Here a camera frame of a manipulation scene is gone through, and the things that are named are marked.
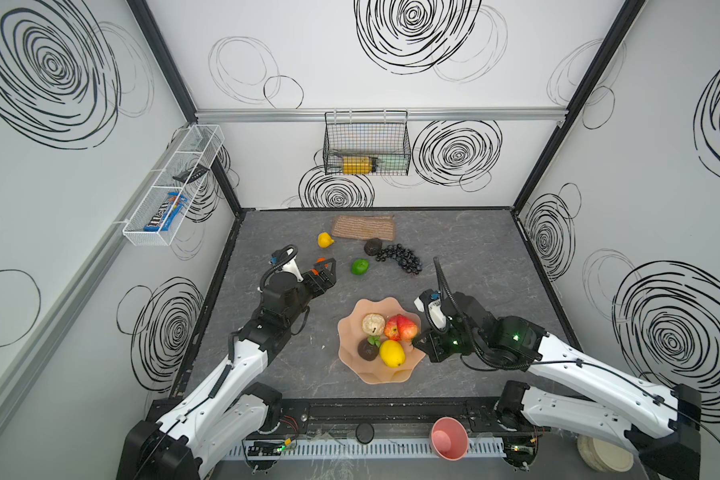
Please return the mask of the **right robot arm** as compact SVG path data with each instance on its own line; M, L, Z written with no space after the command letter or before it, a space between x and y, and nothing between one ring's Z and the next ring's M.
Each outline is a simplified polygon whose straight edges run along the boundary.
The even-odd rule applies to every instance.
M531 321L496 317L460 292L426 290L414 305L426 319L414 344L431 362L475 355L488 373L527 372L575 391L568 397L507 382L493 406L503 429L566 430L618 446L664 477L699 478L701 399L694 388L640 380Z

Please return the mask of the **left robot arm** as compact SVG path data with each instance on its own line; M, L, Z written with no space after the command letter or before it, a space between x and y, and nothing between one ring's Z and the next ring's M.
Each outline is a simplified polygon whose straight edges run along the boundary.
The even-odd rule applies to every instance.
M280 425L282 395L257 381L289 340L309 304L336 283L336 261L321 259L300 271L297 249L273 253L260 279L260 301L250 320L230 334L227 355L187 396L155 421L127 434L119 479L204 479L230 450L254 432Z

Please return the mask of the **small yellow lemon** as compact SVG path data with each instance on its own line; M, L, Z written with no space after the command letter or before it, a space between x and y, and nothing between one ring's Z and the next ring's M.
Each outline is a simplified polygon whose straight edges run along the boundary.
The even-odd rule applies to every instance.
M329 233L322 232L318 235L317 242L320 248L326 249L333 245L335 243L335 240Z

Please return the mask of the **red green apple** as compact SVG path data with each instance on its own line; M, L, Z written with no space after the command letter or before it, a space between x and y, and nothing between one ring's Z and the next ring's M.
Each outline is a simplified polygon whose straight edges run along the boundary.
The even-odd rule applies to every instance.
M414 320L403 315L398 315L396 321L400 340L412 343L419 334L419 325Z

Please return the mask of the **cream fake pear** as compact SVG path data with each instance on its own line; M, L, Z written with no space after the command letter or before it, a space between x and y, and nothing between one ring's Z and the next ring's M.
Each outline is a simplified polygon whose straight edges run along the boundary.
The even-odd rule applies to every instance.
M361 329L368 336L381 336L386 327L386 319L377 313L366 314L361 321Z

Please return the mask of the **red fake bell pepper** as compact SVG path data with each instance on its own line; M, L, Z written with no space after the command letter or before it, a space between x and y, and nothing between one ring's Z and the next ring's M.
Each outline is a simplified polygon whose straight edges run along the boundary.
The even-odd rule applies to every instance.
M398 318L393 316L386 321L384 328L384 336L388 340L400 341L401 336L398 328Z

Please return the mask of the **large yellow lemon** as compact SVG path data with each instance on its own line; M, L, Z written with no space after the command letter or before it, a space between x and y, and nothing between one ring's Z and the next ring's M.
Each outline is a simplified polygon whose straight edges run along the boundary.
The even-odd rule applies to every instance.
M386 340L380 346L379 356L389 368L399 368L406 361L406 353L398 341Z

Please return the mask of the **green fake lime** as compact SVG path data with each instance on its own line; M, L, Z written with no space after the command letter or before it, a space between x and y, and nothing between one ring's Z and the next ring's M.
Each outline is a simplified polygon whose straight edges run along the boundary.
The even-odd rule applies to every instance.
M351 272L353 275L362 276L365 275L370 268L370 264L366 259L356 259L351 265Z

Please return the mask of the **dark mangosteen green top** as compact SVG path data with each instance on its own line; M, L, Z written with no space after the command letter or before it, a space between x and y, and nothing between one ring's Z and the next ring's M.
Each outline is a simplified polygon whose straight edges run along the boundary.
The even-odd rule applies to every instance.
M357 354L365 361L374 361L379 356L380 345L381 342L377 336L369 336L359 342Z

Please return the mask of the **dark fake avocado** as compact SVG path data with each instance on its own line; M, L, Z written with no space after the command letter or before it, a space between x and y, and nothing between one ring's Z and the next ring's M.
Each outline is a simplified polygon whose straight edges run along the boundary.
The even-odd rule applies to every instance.
M366 241L363 249L366 255L377 256L381 253L383 249L383 242L379 238L369 239Z

